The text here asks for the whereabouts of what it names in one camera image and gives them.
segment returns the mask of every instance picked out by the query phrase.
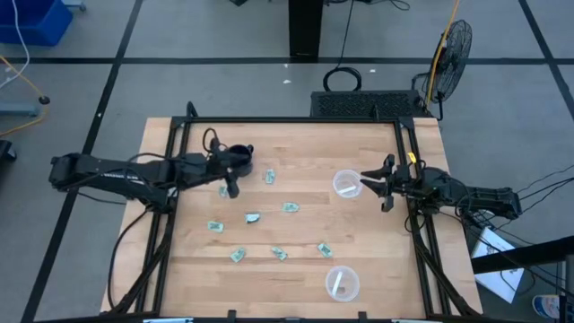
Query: white cable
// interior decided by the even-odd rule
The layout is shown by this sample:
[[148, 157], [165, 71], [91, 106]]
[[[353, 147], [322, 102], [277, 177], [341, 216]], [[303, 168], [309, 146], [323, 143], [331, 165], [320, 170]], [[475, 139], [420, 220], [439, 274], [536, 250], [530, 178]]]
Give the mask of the white cable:
[[12, 0], [12, 6], [14, 7], [14, 26], [16, 27], [16, 32], [18, 32], [18, 37], [20, 38], [20, 42], [21, 42], [22, 46], [24, 47], [24, 51], [26, 52], [26, 64], [24, 64], [24, 66], [22, 67], [20, 72], [16, 73], [16, 75], [11, 76], [11, 77], [6, 77], [6, 81], [4, 81], [2, 84], [0, 84], [0, 89], [2, 89], [5, 85], [10, 83], [11, 81], [17, 79], [18, 75], [20, 75], [22, 72], [24, 72], [26, 67], [28, 67], [28, 63], [30, 62], [30, 53], [28, 52], [28, 48], [26, 47], [26, 43], [24, 43], [24, 38], [22, 37], [22, 33], [20, 32], [20, 24], [18, 23], [18, 7], [16, 6], [16, 0]]

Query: plastic cup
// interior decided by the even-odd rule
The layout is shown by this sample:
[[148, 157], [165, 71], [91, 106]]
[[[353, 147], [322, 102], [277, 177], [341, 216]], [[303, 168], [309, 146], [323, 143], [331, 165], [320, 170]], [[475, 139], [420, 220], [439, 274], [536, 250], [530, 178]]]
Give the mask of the plastic cup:
[[335, 301], [352, 301], [359, 294], [359, 277], [348, 266], [334, 266], [326, 275], [326, 292]]
[[333, 188], [340, 197], [357, 197], [362, 191], [361, 175], [354, 170], [339, 170], [333, 178]]

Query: black stand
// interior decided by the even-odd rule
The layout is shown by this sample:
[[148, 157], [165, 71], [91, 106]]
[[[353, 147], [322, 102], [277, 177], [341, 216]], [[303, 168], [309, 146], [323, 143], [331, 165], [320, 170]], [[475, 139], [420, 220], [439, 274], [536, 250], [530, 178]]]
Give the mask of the black stand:
[[323, 0], [289, 0], [291, 57], [317, 59], [322, 16]]

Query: wooden table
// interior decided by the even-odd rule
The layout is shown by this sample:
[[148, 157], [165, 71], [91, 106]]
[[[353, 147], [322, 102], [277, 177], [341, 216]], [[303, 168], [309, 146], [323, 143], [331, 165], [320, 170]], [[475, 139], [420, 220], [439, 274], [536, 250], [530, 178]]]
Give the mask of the wooden table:
[[[169, 124], [169, 118], [148, 119], [140, 151], [163, 154]], [[416, 119], [415, 125], [421, 157], [447, 170], [436, 120]], [[366, 188], [357, 198], [343, 199], [332, 185], [339, 170], [374, 170], [388, 153], [397, 154], [392, 125], [194, 124], [188, 152], [203, 151], [207, 127], [215, 128], [225, 144], [253, 144], [254, 169], [239, 179], [236, 199], [219, 196], [222, 181], [181, 193], [162, 316], [225, 317], [228, 310], [237, 310], [238, 317], [247, 318], [356, 319], [365, 310], [370, 319], [424, 318], [413, 240], [404, 229], [404, 199], [396, 196], [395, 208], [383, 214], [381, 201]], [[273, 185], [264, 181], [268, 168], [277, 175]], [[283, 202], [295, 202], [300, 210], [283, 213]], [[143, 209], [129, 202], [122, 229]], [[258, 223], [245, 224], [244, 213], [250, 211], [262, 214]], [[142, 269], [151, 219], [147, 216], [129, 231], [118, 249], [116, 301]], [[434, 219], [446, 275], [482, 311], [460, 223], [441, 215]], [[208, 221], [224, 223], [225, 231], [208, 231]], [[321, 256], [321, 242], [331, 246], [333, 258]], [[289, 257], [279, 261], [272, 246]], [[247, 255], [235, 264], [230, 254], [238, 247]], [[326, 292], [326, 274], [337, 265], [350, 266], [361, 279], [354, 301], [336, 302]], [[440, 312], [432, 274], [430, 281], [434, 310]], [[148, 309], [155, 283], [153, 278], [148, 288]]]

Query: paper scrap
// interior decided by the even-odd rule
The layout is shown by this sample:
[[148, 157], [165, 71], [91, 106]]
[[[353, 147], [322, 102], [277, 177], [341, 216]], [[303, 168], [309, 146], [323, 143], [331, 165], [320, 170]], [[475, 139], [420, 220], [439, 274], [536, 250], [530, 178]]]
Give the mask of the paper scrap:
[[297, 205], [296, 203], [285, 202], [285, 203], [283, 203], [283, 207], [281, 208], [281, 211], [288, 212], [288, 213], [297, 212], [297, 211], [299, 211], [299, 205]]
[[227, 192], [227, 187], [224, 186], [224, 185], [221, 185], [221, 186], [219, 187], [219, 196], [225, 198], [225, 197], [227, 197], [228, 195], [229, 195], [229, 194], [228, 194], [228, 192]]
[[271, 250], [279, 258], [279, 260], [284, 261], [287, 258], [287, 253], [283, 251], [283, 249], [279, 247], [273, 247]]
[[241, 259], [243, 259], [245, 257], [245, 248], [241, 247], [241, 248], [235, 250], [235, 252], [233, 252], [230, 257], [234, 263], [236, 263], [236, 264], [239, 263], [241, 261]]
[[326, 245], [326, 243], [321, 243], [317, 246], [317, 249], [321, 251], [321, 254], [323, 254], [323, 257], [325, 258], [330, 258], [333, 256], [333, 251], [329, 246]]
[[210, 221], [207, 223], [207, 229], [217, 232], [217, 233], [222, 233], [223, 232], [223, 223], [217, 223], [215, 221]]
[[261, 214], [259, 213], [248, 213], [245, 214], [245, 223], [255, 223], [259, 221]]
[[275, 182], [275, 170], [269, 169], [265, 172], [265, 183], [273, 184]]

